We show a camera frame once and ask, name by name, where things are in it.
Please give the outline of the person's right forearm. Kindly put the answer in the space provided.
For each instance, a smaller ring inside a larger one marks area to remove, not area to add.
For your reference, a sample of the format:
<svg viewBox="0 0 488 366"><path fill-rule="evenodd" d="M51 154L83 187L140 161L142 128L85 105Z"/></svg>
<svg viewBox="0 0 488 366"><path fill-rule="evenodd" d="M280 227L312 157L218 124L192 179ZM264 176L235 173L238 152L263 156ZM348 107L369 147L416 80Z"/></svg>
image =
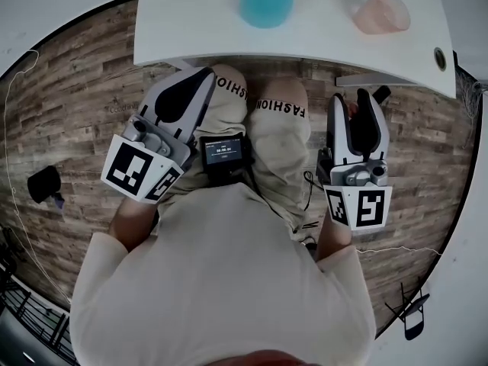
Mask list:
<svg viewBox="0 0 488 366"><path fill-rule="evenodd" d="M352 244L352 232L343 225L332 221L327 211L319 233L315 260L321 261Z"/></svg>

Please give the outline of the black metal railing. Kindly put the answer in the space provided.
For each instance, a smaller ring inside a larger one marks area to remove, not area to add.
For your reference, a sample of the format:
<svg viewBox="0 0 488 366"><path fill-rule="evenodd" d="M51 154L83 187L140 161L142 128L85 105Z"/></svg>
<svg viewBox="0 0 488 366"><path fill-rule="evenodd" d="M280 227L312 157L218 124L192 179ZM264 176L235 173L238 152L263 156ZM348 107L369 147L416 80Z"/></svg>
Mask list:
<svg viewBox="0 0 488 366"><path fill-rule="evenodd" d="M12 236L0 226L0 366L79 366L69 314L14 276L26 258Z"/></svg>

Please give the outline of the teal bottle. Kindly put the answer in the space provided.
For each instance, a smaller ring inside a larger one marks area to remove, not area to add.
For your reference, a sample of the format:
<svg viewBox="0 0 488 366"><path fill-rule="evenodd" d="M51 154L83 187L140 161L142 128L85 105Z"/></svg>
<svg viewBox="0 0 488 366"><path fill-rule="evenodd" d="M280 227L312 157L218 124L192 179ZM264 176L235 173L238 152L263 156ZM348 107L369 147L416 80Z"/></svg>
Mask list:
<svg viewBox="0 0 488 366"><path fill-rule="evenodd" d="M294 0L239 0L241 18L261 29L282 25L290 15Z"/></svg>

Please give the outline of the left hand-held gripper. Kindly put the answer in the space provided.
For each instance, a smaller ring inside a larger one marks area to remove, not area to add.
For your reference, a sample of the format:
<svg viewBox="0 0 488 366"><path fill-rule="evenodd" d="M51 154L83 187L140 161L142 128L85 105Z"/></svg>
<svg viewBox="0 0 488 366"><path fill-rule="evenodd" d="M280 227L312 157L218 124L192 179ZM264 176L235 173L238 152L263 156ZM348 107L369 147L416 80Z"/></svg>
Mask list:
<svg viewBox="0 0 488 366"><path fill-rule="evenodd" d="M191 167L193 133L207 111L215 80L212 69L200 67L153 85L140 105L141 116L132 115L123 133L113 136L101 180L140 203L159 203ZM174 129L174 136L163 129Z"/></svg>

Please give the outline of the small black box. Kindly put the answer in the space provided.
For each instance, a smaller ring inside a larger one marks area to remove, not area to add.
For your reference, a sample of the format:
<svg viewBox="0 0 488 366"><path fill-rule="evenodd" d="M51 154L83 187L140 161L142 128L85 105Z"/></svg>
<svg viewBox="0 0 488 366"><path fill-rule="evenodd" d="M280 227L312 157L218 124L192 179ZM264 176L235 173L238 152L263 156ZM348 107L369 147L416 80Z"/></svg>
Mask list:
<svg viewBox="0 0 488 366"><path fill-rule="evenodd" d="M378 104L382 104L390 97L390 95L391 95L390 88L386 85L382 85L373 93L372 97Z"/></svg>

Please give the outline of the person's right leg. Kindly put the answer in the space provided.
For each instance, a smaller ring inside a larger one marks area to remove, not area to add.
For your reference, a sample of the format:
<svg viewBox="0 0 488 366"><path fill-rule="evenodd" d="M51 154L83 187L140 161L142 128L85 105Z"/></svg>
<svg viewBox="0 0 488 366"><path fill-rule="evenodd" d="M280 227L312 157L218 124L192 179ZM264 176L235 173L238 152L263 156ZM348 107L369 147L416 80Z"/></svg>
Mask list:
<svg viewBox="0 0 488 366"><path fill-rule="evenodd" d="M262 91L262 97L293 104L307 103L307 92L296 78L276 78L270 80Z"/></svg>

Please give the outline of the black cylindrical pouch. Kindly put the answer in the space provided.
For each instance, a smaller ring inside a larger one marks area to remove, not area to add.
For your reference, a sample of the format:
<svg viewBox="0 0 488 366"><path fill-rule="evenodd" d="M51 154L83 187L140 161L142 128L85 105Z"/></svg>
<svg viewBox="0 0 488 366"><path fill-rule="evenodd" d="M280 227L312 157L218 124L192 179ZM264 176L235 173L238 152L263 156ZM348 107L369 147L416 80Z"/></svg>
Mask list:
<svg viewBox="0 0 488 366"><path fill-rule="evenodd" d="M60 193L61 179L52 165L47 166L27 179L27 188L35 203L40 204L51 197L55 205L62 210L64 198Z"/></svg>

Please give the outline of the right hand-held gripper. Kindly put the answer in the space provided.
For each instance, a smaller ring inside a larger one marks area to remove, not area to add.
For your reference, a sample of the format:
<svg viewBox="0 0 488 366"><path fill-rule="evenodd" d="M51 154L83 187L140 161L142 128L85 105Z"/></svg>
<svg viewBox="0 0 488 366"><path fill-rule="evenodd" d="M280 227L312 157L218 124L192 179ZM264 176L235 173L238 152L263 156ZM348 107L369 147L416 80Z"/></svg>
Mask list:
<svg viewBox="0 0 488 366"><path fill-rule="evenodd" d="M353 148L344 99L340 94L330 98L327 146L332 158L328 149L321 149L317 155L316 176L325 191L331 219L350 230L384 227L392 195L384 160L358 163L358 156L370 157L381 138L380 124L371 99L374 100L367 90L357 90Z"/></svg>

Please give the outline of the person's left forearm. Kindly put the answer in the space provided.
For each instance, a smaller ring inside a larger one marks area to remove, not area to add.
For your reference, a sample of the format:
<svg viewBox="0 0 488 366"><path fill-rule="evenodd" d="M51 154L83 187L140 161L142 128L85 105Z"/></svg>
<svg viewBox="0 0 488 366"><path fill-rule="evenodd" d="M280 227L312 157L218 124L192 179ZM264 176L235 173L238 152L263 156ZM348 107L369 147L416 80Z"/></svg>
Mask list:
<svg viewBox="0 0 488 366"><path fill-rule="evenodd" d="M120 242L128 252L147 240L156 224L157 206L135 201L121 201L108 228L108 235Z"/></svg>

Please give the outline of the black folding chair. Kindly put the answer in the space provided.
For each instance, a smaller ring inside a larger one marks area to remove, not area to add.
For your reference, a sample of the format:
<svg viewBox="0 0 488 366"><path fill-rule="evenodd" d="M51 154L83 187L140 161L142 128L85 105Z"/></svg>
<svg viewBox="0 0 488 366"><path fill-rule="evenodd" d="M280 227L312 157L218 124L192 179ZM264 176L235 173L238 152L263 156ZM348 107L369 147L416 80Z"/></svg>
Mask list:
<svg viewBox="0 0 488 366"><path fill-rule="evenodd" d="M420 336L425 327L425 302L430 298L429 293L423 293L422 288L407 290L400 283L401 304L392 307L388 303L385 306L393 313L396 319L403 323L403 333L407 341L412 341Z"/></svg>

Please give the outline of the person's beige shirt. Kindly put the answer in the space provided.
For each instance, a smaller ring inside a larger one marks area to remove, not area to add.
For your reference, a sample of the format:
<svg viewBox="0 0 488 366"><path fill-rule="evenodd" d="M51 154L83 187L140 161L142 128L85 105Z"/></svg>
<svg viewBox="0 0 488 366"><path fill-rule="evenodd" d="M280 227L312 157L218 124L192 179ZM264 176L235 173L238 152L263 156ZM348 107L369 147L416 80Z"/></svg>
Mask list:
<svg viewBox="0 0 488 366"><path fill-rule="evenodd" d="M221 366L261 350L364 366L376 324L352 244L317 262L291 236L157 233L128 252L95 233L70 335L81 366Z"/></svg>

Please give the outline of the pink textured cup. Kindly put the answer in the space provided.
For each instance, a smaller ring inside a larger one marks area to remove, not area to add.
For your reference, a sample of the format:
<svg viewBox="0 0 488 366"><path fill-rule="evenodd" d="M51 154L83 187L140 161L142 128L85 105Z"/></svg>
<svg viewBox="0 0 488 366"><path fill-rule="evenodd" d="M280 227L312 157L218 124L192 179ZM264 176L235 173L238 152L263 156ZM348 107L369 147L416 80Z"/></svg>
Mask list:
<svg viewBox="0 0 488 366"><path fill-rule="evenodd" d="M380 35L407 31L411 25L408 8L402 0L367 0L352 16L364 34Z"/></svg>

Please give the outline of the beige printed shorts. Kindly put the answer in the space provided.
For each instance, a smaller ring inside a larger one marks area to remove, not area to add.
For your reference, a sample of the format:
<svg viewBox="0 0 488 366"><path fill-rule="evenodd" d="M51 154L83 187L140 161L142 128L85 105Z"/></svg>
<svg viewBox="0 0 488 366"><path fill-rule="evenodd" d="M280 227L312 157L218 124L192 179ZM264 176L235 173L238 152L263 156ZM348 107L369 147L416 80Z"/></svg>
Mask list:
<svg viewBox="0 0 488 366"><path fill-rule="evenodd" d="M203 136L244 133L254 162L237 183L212 186L201 153L159 206L160 236L223 233L229 236L288 238L302 225L303 167L310 138L305 104L263 98L247 107L247 84L218 77L208 111L195 132Z"/></svg>

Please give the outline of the black screen device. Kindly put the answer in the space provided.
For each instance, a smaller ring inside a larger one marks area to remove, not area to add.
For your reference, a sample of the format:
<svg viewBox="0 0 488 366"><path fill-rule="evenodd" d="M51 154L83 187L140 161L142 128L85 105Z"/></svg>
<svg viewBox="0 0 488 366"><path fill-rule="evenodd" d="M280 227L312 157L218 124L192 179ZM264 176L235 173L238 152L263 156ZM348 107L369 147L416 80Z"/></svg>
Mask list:
<svg viewBox="0 0 488 366"><path fill-rule="evenodd" d="M204 173L212 186L231 185L251 169L251 144L244 133L200 138Z"/></svg>

